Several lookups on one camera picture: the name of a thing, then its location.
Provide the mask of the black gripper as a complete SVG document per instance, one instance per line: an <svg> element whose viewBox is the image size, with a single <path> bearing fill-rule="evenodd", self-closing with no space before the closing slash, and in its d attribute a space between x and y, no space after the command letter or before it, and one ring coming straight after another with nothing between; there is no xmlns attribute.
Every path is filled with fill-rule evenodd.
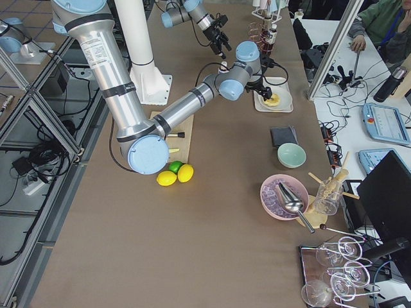
<svg viewBox="0 0 411 308"><path fill-rule="evenodd" d="M264 105L265 102L272 101L272 90L270 87L263 85L263 79L260 78L256 81L250 81L246 84L245 90L247 93L255 91L255 102Z"/></svg>
<svg viewBox="0 0 411 308"><path fill-rule="evenodd" d="M226 55L222 51L222 44L228 51L231 51L232 47L229 44L228 36L224 32L221 32L220 28L227 23L227 16L219 15L217 18L214 18L211 14L207 14L202 21L205 22L205 28L202 32L209 40L210 48L215 55L220 56L222 59L226 59Z"/></svg>

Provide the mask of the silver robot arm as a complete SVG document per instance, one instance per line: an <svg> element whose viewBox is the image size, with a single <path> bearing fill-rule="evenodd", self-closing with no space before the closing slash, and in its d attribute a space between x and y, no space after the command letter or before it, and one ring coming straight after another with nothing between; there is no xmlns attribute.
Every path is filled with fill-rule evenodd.
<svg viewBox="0 0 411 308"><path fill-rule="evenodd" d="M142 2L115 3L129 64L114 38L115 22L106 1L53 1L51 5L55 31L78 41L118 126L121 153L137 173L160 171L169 157L166 136L216 96L235 101L250 90L266 99L272 95L261 79L262 57L257 45L244 41L236 48L236 61L227 72L207 76L149 119L143 105L165 94L170 86L155 66Z"/></svg>
<svg viewBox="0 0 411 308"><path fill-rule="evenodd" d="M216 17L210 14L203 5L203 1L167 1L165 11L161 14L161 20L165 28L182 24L187 21L196 24L208 40L207 44L198 43L203 46L209 46L215 55L226 59L222 47L228 51L232 50L229 45L228 36L220 29L227 23L228 17L218 13Z"/></svg>

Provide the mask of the person's hand on table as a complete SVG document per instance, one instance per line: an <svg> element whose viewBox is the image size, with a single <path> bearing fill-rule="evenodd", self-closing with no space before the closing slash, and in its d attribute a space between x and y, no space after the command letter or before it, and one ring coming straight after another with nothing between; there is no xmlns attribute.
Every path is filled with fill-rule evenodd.
<svg viewBox="0 0 411 308"><path fill-rule="evenodd" d="M352 40L350 49L351 51L355 53L359 53L361 51L364 51L366 48L366 41L365 41L365 36L364 35L357 35L355 38Z"/></svg>

